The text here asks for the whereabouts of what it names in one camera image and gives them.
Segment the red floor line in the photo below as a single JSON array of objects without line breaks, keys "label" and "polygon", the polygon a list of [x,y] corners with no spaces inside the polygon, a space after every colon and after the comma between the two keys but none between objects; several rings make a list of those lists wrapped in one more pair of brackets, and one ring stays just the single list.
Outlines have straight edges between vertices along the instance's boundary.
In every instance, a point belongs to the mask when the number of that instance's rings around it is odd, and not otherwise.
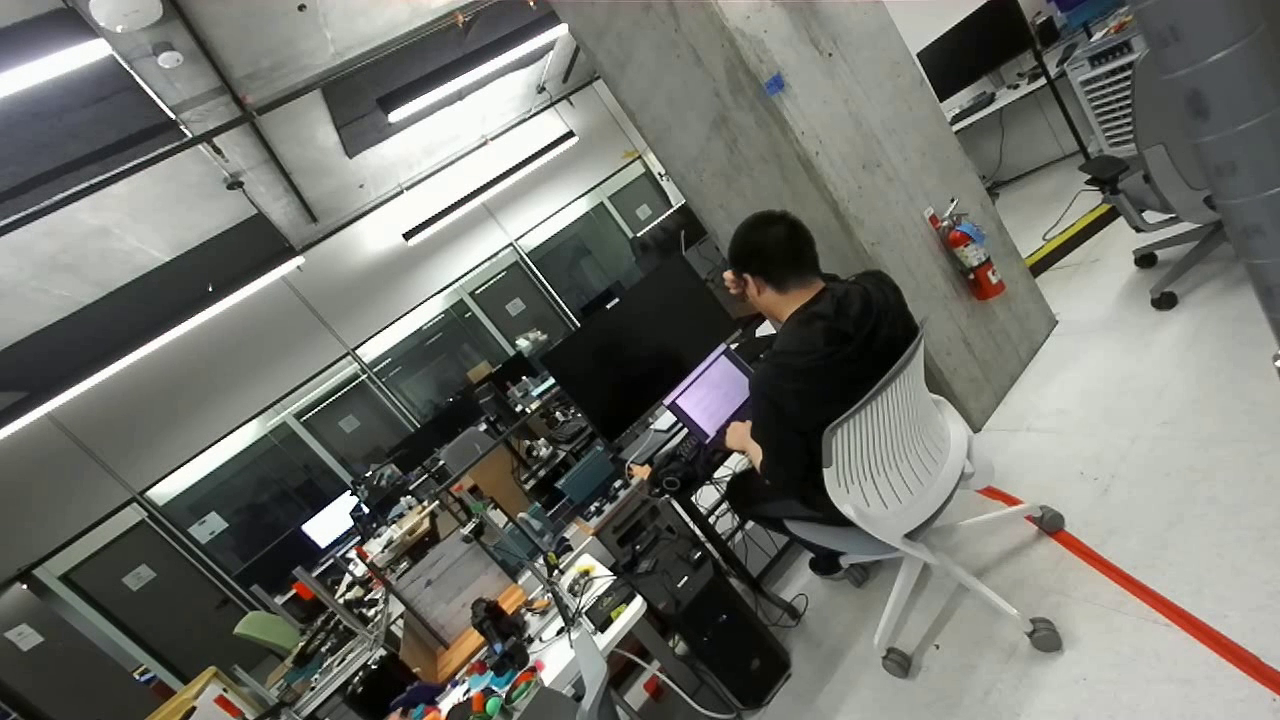
[{"label": "red floor line", "polygon": [[[1011,493],[1005,488],[978,488],[987,498],[994,504],[1019,504]],[[1175,625],[1180,630],[1189,630],[1197,644],[1203,644],[1212,657],[1229,659],[1230,669],[1240,669],[1243,675],[1250,675],[1254,685],[1264,685],[1267,690],[1280,690],[1280,669],[1270,669],[1267,659],[1260,659],[1254,651],[1246,651],[1243,644],[1234,644],[1230,636],[1224,636],[1221,626],[1212,626],[1206,621],[1193,615],[1189,609],[1180,609],[1175,601],[1166,601],[1164,590],[1156,590],[1151,582],[1135,581],[1133,573],[1125,573],[1119,563],[1112,563],[1105,552],[1086,549],[1080,537],[1059,530],[1052,537],[1062,552],[1073,552],[1080,563],[1086,563],[1093,573],[1106,574],[1115,588],[1125,588],[1133,601],[1146,605],[1156,615],[1164,615],[1166,625]]]}]

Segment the air duct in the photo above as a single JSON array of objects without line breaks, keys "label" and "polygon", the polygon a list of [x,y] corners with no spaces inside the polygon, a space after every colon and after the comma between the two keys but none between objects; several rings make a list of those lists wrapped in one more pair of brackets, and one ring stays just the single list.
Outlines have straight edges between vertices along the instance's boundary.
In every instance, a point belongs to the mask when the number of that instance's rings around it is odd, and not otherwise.
[{"label": "air duct", "polygon": [[1185,106],[1212,201],[1280,334],[1280,7],[1135,0],[1164,93]]}]

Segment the cable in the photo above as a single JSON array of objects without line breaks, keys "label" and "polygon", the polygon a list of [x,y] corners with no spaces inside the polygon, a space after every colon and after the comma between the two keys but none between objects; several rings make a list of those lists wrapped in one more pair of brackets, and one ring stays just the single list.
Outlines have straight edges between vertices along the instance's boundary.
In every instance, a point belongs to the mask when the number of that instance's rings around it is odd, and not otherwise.
[{"label": "cable", "polygon": [[662,679],[693,710],[701,710],[701,714],[711,714],[711,720],[734,720],[738,710],[711,710],[711,707],[703,707],[703,703],[695,703],[666,671],[659,671],[657,662],[649,662],[649,659],[640,659],[640,657],[633,657],[633,651],[625,651],[625,648],[612,648],[617,657],[625,657],[625,659],[633,659],[640,671],[652,671],[657,679]]},{"label": "cable", "polygon": [[1049,239],[1067,214],[1073,214],[1073,208],[1076,208],[1076,201],[1086,193],[1086,182],[1082,187],[1076,187],[1076,194],[1067,201],[1067,208],[1039,230],[1039,239]]}]

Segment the white floor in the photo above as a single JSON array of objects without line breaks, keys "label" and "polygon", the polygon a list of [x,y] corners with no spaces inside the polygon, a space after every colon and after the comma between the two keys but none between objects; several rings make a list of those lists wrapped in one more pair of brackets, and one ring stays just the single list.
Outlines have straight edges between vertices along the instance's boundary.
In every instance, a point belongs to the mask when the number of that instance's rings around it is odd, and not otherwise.
[{"label": "white floor", "polygon": [[[1000,194],[1023,249],[1076,187],[1062,164]],[[1112,223],[1039,281],[1059,329],[978,430],[978,480],[1055,504],[1093,549],[1280,662],[1274,338],[1229,250],[1159,317],[1129,249],[1133,230]],[[924,651],[905,685],[870,657],[891,573],[846,588],[795,568],[785,581],[808,596],[808,621],[789,630],[795,675],[760,714],[1280,714],[1254,679],[1028,537],[1008,528],[978,549],[1011,549],[987,581],[1052,615],[1062,657],[1036,657],[994,612],[959,601],[936,630],[909,626],[905,648]]]}]

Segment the red fire extinguisher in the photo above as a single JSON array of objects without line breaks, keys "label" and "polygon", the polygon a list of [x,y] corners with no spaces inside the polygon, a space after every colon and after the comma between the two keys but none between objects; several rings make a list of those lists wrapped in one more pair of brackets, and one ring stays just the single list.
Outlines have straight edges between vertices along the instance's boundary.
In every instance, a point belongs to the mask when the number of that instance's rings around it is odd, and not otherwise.
[{"label": "red fire extinguisher", "polygon": [[956,201],[936,211],[926,208],[926,223],[936,230],[936,239],[956,254],[956,263],[963,268],[963,281],[967,281],[967,293],[977,300],[992,300],[992,295],[1005,295],[1005,281],[992,263],[992,250],[987,250],[987,230],[967,220]]}]

